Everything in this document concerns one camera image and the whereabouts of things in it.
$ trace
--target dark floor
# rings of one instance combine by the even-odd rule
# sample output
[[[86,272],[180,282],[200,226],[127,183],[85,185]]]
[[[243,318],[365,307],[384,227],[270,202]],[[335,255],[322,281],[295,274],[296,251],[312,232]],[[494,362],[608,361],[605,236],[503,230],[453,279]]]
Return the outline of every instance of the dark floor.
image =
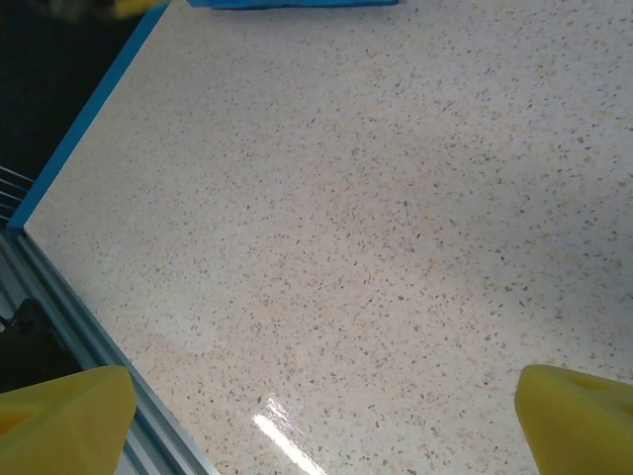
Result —
[[[0,0],[0,166],[38,176],[137,23],[64,25]]]

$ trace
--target speckled countertop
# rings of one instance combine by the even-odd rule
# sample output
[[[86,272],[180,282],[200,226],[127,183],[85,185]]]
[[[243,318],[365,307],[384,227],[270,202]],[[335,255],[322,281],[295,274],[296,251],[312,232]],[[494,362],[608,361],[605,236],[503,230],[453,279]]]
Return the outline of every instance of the speckled countertop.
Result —
[[[223,474],[533,473],[524,365],[633,378],[632,20],[176,1],[28,231]]]

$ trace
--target blue border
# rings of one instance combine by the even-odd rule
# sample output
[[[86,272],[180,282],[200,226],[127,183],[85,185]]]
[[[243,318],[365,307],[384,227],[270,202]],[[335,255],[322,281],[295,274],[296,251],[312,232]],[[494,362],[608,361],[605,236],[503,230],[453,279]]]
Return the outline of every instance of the blue border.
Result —
[[[121,52],[115,58],[112,65],[101,79],[101,82],[95,91],[83,106],[83,109],[72,123],[70,129],[61,140],[55,151],[50,156],[48,163],[36,179],[35,183],[27,193],[24,201],[20,204],[11,220],[7,224],[7,228],[21,230],[31,214],[36,209],[46,190],[52,184],[53,180],[63,167],[70,154],[75,149],[85,132],[90,127],[94,118],[99,114],[101,106],[106,102],[108,96],[113,91],[121,76],[123,76],[128,66],[133,61],[136,53],[145,42],[154,26],[164,13],[167,7],[152,9],[147,12],[138,22],[135,30],[132,32],[128,41],[124,44]]]

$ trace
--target yellow object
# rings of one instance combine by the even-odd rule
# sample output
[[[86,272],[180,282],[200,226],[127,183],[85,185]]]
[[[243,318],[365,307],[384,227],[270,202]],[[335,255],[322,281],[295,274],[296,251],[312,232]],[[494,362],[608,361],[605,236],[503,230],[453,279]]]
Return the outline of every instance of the yellow object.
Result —
[[[514,406],[541,475],[633,474],[633,386],[527,366]]]
[[[119,366],[0,394],[0,472],[112,475],[135,410]]]
[[[115,0],[113,16],[118,20],[142,15],[147,10],[164,5],[167,0]]]

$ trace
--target white speckled surface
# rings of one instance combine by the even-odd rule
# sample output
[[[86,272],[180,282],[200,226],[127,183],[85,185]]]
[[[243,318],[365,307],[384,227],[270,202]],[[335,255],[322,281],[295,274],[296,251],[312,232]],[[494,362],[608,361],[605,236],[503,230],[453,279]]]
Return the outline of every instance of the white speckled surface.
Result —
[[[633,377],[632,20],[177,1],[28,231],[224,474],[533,473],[524,365]]]

